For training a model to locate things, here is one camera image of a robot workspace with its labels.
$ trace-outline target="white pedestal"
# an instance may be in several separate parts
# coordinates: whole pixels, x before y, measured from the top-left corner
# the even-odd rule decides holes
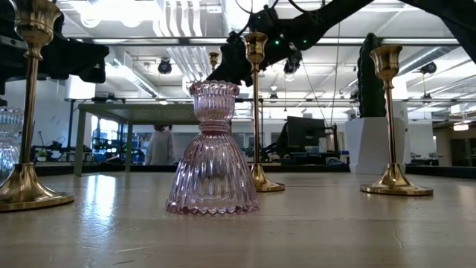
[[[396,160],[405,172],[405,122],[394,118]],[[382,175],[390,161],[388,148],[388,122],[386,118],[358,118],[345,124],[350,154],[350,172],[354,174]]]

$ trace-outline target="brass candlestick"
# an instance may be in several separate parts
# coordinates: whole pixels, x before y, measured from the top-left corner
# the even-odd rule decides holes
[[[23,117],[20,164],[16,164],[7,180],[0,185],[0,211],[44,208],[74,201],[74,195],[56,193],[45,187],[30,163],[33,114],[35,110],[36,78],[40,51],[53,40],[54,21],[60,9],[48,0],[10,0],[15,9],[15,31],[27,43],[25,111]]]
[[[215,71],[215,66],[218,64],[218,56],[220,54],[218,54],[216,52],[210,52],[208,55],[210,55],[211,70]]]
[[[272,182],[266,178],[263,167],[260,164],[260,120],[258,110],[259,98],[259,80],[258,73],[260,72],[260,63],[265,58],[265,44],[268,37],[264,33],[250,33],[245,36],[246,45],[246,59],[252,65],[253,80],[254,80],[254,163],[251,168],[251,175],[253,176],[254,186],[256,191],[282,191],[284,184]]]
[[[361,185],[360,191],[372,194],[394,194],[405,196],[425,196],[432,195],[433,190],[420,187],[410,183],[396,162],[395,151],[395,129],[393,125],[393,104],[392,104],[392,79],[399,73],[399,54],[402,51],[400,45],[387,45],[376,48],[370,52],[375,63],[376,76],[383,80],[384,90],[387,95],[387,119],[388,119],[388,141],[390,149],[390,163],[384,176],[372,185]]]

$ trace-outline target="table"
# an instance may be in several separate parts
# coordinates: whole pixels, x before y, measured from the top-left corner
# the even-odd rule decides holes
[[[86,113],[98,118],[127,124],[127,132],[132,133],[134,125],[174,124],[194,125],[199,121],[193,113],[193,104],[159,103],[84,103],[79,104],[80,111],[77,125],[76,155],[74,157],[74,175],[80,176],[83,169],[83,145],[86,125]],[[126,148],[131,148],[132,135],[127,136]],[[126,171],[130,171],[131,150],[126,151]]]
[[[412,176],[434,197],[365,194],[378,176],[268,173],[250,214],[169,214],[172,173],[42,177],[70,205],[0,214],[0,267],[476,267],[476,181]]]

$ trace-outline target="ceiling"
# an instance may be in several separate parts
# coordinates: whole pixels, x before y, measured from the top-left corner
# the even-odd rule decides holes
[[[58,5],[66,16],[63,34],[65,36],[78,39],[107,39],[131,37],[157,37],[157,31],[154,31],[154,20],[162,17],[165,13],[165,31],[160,34],[167,36],[164,32],[169,32],[171,36],[196,36],[196,27],[206,38],[226,37],[230,29],[241,28],[248,19],[248,14],[241,11],[235,0],[194,0],[194,1],[134,1],[134,0],[95,0],[98,2],[114,1],[114,6],[109,9],[99,10],[94,15],[89,14],[89,18],[100,19],[100,23],[93,28],[87,28],[82,23],[85,15],[85,5],[89,4],[83,0],[59,0]],[[250,9],[249,0],[237,0],[243,8]],[[295,0],[305,10],[319,8],[320,1]],[[269,0],[255,0],[254,9],[256,10],[263,4],[268,4]],[[199,6],[199,23],[194,23],[196,14],[193,6]],[[183,19],[182,6],[185,6],[186,16]],[[277,13],[280,18],[291,19],[300,12],[293,8],[286,0],[278,2]],[[138,20],[140,24],[136,27],[124,26],[127,18],[133,24]],[[178,25],[178,31],[174,34],[173,23]],[[400,1],[384,0],[374,1],[364,9],[341,22],[330,29],[325,37],[341,37],[337,42],[343,42],[345,37],[365,38],[367,33],[373,32],[383,38],[406,38],[408,44],[403,45],[403,51],[400,54],[400,63],[418,59],[425,53],[428,53],[428,40],[435,38],[453,38],[448,28],[441,20],[429,13],[407,6]],[[189,61],[193,61],[193,66],[189,68],[197,70],[197,77],[204,77],[203,65],[208,65],[208,59],[196,57],[192,53],[192,47],[177,48],[177,45],[166,46],[131,46],[117,45],[112,43],[111,50],[113,57],[119,61],[127,53],[132,63],[129,67],[139,75],[142,80],[154,88],[162,98],[183,98],[184,82],[189,82],[189,78],[181,71],[177,65],[176,58],[170,54],[170,48],[173,50],[183,50],[185,54],[190,54]],[[198,52],[202,49],[203,53],[219,51],[219,46],[210,45],[197,47]],[[271,93],[271,86],[277,87],[279,98],[313,98],[314,96],[322,98],[348,98],[351,91],[355,89],[353,83],[356,79],[356,63],[358,59],[359,45],[340,46],[336,42],[325,46],[319,45],[303,51],[303,62],[297,70],[294,79],[286,81],[283,73],[283,64],[277,63],[265,70],[260,75],[260,94],[267,98]],[[171,58],[172,72],[170,74],[159,74],[158,64],[162,57]],[[424,90],[427,92],[438,92],[445,86],[450,86],[459,80],[471,77],[476,74],[476,66],[469,59],[469,56],[462,48],[456,48],[453,51],[436,57],[434,62],[437,64],[435,74],[427,74],[423,83],[422,75],[409,72],[399,79],[406,84],[408,98],[420,98]],[[123,75],[117,72],[107,72],[106,85],[97,87],[98,90],[115,91],[116,95],[126,97],[137,97],[138,88],[130,83]],[[251,93],[251,89],[242,88],[242,92]],[[467,83],[464,86],[454,89],[438,92],[438,98],[465,98],[474,97],[476,94],[474,83]],[[446,109],[450,104],[440,103],[433,106],[434,111]]]

